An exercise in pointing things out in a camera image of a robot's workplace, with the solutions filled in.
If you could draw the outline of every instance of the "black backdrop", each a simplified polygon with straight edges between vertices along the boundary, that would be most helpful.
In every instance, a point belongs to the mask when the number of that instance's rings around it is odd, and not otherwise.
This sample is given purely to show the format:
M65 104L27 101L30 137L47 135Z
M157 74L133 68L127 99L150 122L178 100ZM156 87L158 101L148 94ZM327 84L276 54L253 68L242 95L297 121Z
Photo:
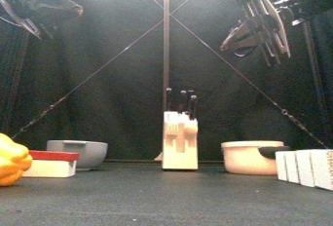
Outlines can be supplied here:
M45 149L50 139L103 141L109 158L152 160L164 134L164 0L73 1L83 16L62 24L55 39L30 36L16 106L7 110L11 126L3 131L15 134L71 93L16 141L31 149ZM170 10L185 1L170 0ZM221 160L222 141L271 139L293 149L320 147L240 73L329 145L303 27L288 33L292 58L268 67L260 52L237 58L220 51L242 17L236 0L189 0L173 15L192 31L170 19L170 86L198 95L200 160Z

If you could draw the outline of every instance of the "white knife block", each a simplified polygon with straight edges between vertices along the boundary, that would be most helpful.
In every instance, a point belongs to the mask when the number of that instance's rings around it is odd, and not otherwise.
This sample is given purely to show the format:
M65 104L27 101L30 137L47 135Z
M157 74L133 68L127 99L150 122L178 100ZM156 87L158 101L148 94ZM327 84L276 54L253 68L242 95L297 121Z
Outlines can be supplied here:
M164 170L198 169L198 121L177 112L165 112Z

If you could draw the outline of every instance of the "gray floor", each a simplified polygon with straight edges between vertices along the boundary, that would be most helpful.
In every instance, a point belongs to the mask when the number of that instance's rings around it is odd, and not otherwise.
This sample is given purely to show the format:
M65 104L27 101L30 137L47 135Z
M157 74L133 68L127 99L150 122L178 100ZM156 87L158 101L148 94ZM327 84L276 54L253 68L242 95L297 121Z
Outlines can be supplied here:
M333 225L333 192L230 174L107 164L0 188L0 225Z

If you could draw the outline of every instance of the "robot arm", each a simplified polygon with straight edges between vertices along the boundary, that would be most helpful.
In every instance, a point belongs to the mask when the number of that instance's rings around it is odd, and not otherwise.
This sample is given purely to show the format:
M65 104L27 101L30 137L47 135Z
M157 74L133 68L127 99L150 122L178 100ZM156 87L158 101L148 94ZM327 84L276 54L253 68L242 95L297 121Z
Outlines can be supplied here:
M83 13L73 0L0 0L0 4L15 23L39 39L53 38L55 25Z
M230 30L221 50L263 48L265 61L291 57L287 28L333 8L333 0L237 0L246 20Z

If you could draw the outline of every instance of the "knife handle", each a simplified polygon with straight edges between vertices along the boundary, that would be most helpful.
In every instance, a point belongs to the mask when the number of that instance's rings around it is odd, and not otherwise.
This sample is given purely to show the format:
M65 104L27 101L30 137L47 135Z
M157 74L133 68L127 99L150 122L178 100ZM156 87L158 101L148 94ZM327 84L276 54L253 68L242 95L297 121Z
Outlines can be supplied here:
M192 96L194 95L194 91L189 90L188 91L188 98L186 98L186 114L190 114L190 100L192 100Z
M182 114L185 112L186 101L188 101L186 91L182 90L181 91L181 102L180 102L180 105L178 105L178 113L180 114Z
M172 88L166 89L166 111L172 110Z
M197 113L197 96L192 95L190 103L189 103L189 117L190 120L194 121Z

